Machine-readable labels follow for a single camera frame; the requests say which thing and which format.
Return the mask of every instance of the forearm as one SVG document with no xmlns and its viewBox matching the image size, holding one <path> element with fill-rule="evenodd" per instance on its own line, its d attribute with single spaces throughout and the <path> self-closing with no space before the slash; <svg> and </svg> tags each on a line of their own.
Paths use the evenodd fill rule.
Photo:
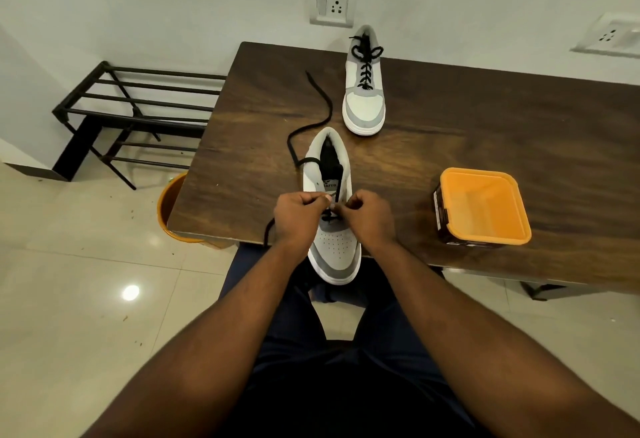
<svg viewBox="0 0 640 438">
<path fill-rule="evenodd" d="M 635 420 L 404 248 L 371 252 L 449 385 L 497 436 L 637 435 Z"/>
<path fill-rule="evenodd" d="M 295 268 L 274 246 L 222 299 L 164 346 L 87 436 L 192 436 L 219 425 L 251 374 Z"/>
</svg>

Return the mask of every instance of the white sneaker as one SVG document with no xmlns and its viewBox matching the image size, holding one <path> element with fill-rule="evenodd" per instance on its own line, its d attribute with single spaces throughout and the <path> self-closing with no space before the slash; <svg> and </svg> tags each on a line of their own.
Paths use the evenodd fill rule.
<svg viewBox="0 0 640 438">
<path fill-rule="evenodd" d="M 343 203 L 351 197 L 349 156 L 335 129 L 327 127 L 316 135 L 305 160 L 302 190 L 327 192 L 333 201 Z M 327 209 L 320 217 L 308 256 L 324 281 L 343 285 L 356 277 L 362 248 L 346 222 Z"/>
<path fill-rule="evenodd" d="M 354 35 L 347 54 L 346 93 L 342 101 L 342 118 L 350 131 L 370 136 L 385 123 L 385 96 L 382 92 L 380 55 L 376 33 L 369 25 Z"/>
</svg>

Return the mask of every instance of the black shoelace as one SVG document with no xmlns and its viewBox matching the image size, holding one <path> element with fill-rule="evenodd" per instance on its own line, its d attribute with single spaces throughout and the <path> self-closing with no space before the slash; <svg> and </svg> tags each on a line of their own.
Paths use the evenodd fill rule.
<svg viewBox="0 0 640 438">
<path fill-rule="evenodd" d="M 373 86 L 371 85 L 371 76 L 373 75 L 371 62 L 382 55 L 384 48 L 382 48 L 381 46 L 377 46 L 372 50 L 371 40 L 369 38 L 369 35 L 366 34 L 363 34 L 361 37 L 354 36 L 349 38 L 360 40 L 360 44 L 354 45 L 351 49 L 351 54 L 359 61 L 364 62 L 362 67 L 360 68 L 361 78 L 358 87 L 362 87 L 365 91 L 371 91 L 373 90 Z"/>
<path fill-rule="evenodd" d="M 308 162 L 314 162 L 317 163 L 318 165 L 320 165 L 320 160 L 314 157 L 307 157 L 307 158 L 303 158 L 301 160 L 298 160 L 298 156 L 296 155 L 296 151 L 293 149 L 293 145 L 291 144 L 291 139 L 297 135 L 302 133 L 303 131 L 307 131 L 308 129 L 313 129 L 313 128 L 319 128 L 320 126 L 324 126 L 326 125 L 329 121 L 331 121 L 331 117 L 333 116 L 333 102 L 331 101 L 331 98 L 321 89 L 320 86 L 318 86 L 316 84 L 316 81 L 314 80 L 313 77 L 311 77 L 311 74 L 309 74 L 308 71 L 305 71 L 305 73 L 307 74 L 307 79 L 309 81 L 309 83 L 313 86 L 313 88 L 318 92 L 318 94 L 320 94 L 324 101 L 326 102 L 328 108 L 329 108 L 329 115 L 326 117 L 326 119 L 324 119 L 323 121 L 320 121 L 319 123 L 313 123 L 313 124 L 308 124 L 306 126 L 302 126 L 301 128 L 298 128 L 296 130 L 293 130 L 291 133 L 289 133 L 289 136 L 287 136 L 287 148 L 289 149 L 289 153 L 291 153 L 291 159 L 293 160 L 293 163 L 295 164 L 296 168 L 300 167 L 301 165 L 308 163 Z M 335 190 L 335 200 L 338 201 L 338 198 L 340 197 L 340 185 L 342 184 L 342 174 L 340 174 L 340 177 L 338 178 L 338 185 L 336 187 Z M 341 217 L 333 214 L 333 212 L 327 208 L 322 212 L 322 220 L 330 222 L 334 219 L 338 219 L 340 220 Z M 264 240 L 262 242 L 262 245 L 264 247 L 269 247 L 269 231 L 271 231 L 271 227 L 273 227 L 273 225 L 275 224 L 276 219 L 271 219 L 269 221 L 269 223 L 267 224 L 267 227 L 264 228 Z"/>
</svg>

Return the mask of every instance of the white rubber sole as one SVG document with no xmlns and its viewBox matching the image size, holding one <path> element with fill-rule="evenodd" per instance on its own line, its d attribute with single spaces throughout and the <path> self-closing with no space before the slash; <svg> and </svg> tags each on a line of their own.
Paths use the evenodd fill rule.
<svg viewBox="0 0 640 438">
<path fill-rule="evenodd" d="M 316 259 L 314 259 L 313 255 L 311 254 L 311 251 L 309 251 L 307 255 L 309 257 L 309 262 L 311 263 L 311 266 L 313 266 L 313 268 L 316 270 L 316 273 L 318 273 L 318 276 L 320 276 L 324 281 L 326 281 L 329 284 L 342 286 L 342 285 L 346 285 L 347 283 L 351 283 L 355 279 L 356 275 L 358 274 L 358 271 L 360 271 L 360 263 L 362 262 L 362 247 L 360 247 L 360 257 L 358 258 L 358 264 L 356 264 L 355 271 L 348 278 L 341 279 L 341 280 L 332 278 L 331 276 L 326 274 L 322 269 L 320 269 L 320 266 L 318 266 Z"/>
<path fill-rule="evenodd" d="M 360 136 L 371 136 L 376 134 L 378 131 L 382 129 L 382 125 L 385 123 L 385 118 L 387 117 L 387 105 L 385 104 L 384 110 L 382 113 L 382 121 L 376 126 L 372 128 L 360 128 L 353 124 L 353 121 L 349 119 L 347 116 L 347 96 L 345 95 L 342 98 L 342 119 L 344 120 L 344 124 L 349 128 L 349 131 L 355 134 L 359 134 Z"/>
</svg>

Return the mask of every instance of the container lid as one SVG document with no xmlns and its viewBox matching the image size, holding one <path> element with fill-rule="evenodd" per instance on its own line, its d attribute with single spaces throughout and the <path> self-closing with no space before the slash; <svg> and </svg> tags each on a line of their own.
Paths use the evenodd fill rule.
<svg viewBox="0 0 640 438">
<path fill-rule="evenodd" d="M 523 245 L 529 218 L 516 180 L 501 171 L 447 168 L 440 175 L 447 229 L 460 240 Z"/>
</svg>

